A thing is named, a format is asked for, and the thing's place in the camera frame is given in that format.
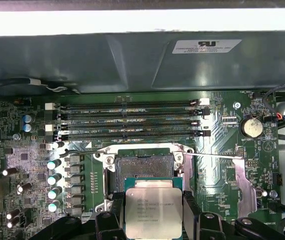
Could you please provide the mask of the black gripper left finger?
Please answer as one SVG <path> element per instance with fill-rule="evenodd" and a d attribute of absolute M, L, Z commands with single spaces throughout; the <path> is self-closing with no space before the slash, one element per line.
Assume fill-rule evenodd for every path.
<path fill-rule="evenodd" d="M 85 223 L 68 216 L 57 229 L 57 240 L 124 240 L 125 194 L 115 193 L 107 211 L 100 212 Z"/>

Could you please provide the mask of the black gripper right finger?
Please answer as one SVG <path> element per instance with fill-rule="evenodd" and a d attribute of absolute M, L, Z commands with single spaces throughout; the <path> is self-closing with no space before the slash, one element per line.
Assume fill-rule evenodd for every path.
<path fill-rule="evenodd" d="M 285 240 L 285 235 L 257 219 L 241 217 L 233 224 L 203 212 L 190 191 L 183 193 L 183 227 L 190 240 Z"/>

